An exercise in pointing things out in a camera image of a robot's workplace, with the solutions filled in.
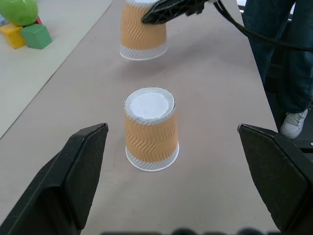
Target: jeans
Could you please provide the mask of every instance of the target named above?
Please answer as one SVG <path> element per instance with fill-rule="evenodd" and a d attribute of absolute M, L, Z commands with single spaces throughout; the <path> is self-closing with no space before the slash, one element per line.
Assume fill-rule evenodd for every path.
<path fill-rule="evenodd" d="M 287 43 L 313 47 L 313 0 L 247 0 L 243 20 L 245 27 L 268 38 L 279 39 L 296 3 Z M 250 40 L 253 55 L 265 84 L 273 49 Z M 284 51 L 277 102 L 284 111 L 300 113 L 313 98 L 313 52 Z"/>

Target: red block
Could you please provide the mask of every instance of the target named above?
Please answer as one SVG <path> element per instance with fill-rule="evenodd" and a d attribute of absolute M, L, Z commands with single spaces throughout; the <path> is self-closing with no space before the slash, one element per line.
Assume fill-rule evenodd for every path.
<path fill-rule="evenodd" d="M 34 22 L 34 24 L 43 24 L 43 23 L 41 23 L 41 20 L 40 20 L 40 18 L 38 17 L 37 20 Z"/>

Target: green block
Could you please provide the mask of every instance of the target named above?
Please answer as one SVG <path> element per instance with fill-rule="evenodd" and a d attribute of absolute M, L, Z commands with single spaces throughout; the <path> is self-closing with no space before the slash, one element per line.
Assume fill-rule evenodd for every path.
<path fill-rule="evenodd" d="M 52 42 L 47 27 L 42 24 L 31 24 L 21 30 L 28 47 L 44 49 Z"/>

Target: yellow block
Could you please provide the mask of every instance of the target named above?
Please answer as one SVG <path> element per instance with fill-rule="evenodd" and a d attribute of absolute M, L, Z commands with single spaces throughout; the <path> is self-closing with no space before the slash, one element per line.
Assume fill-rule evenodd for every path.
<path fill-rule="evenodd" d="M 14 49 L 23 47 L 26 45 L 23 36 L 20 33 L 22 26 L 16 26 L 14 24 L 7 24 L 0 27 L 0 32 L 5 38 L 6 42 Z"/>

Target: toy block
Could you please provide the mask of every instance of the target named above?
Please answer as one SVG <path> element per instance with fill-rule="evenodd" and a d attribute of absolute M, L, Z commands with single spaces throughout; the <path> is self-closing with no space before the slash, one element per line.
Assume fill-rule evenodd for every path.
<path fill-rule="evenodd" d="M 16 26 L 10 23 L 0 27 L 0 32 L 5 38 L 6 42 L 14 49 L 17 49 L 26 45 L 26 42 L 21 35 L 22 29 L 22 26 Z"/>
<path fill-rule="evenodd" d="M 37 20 L 34 22 L 34 24 L 43 24 L 40 20 L 40 18 L 38 17 Z"/>
<path fill-rule="evenodd" d="M 21 30 L 21 34 L 28 47 L 44 49 L 52 42 L 47 27 L 42 24 L 31 24 Z"/>

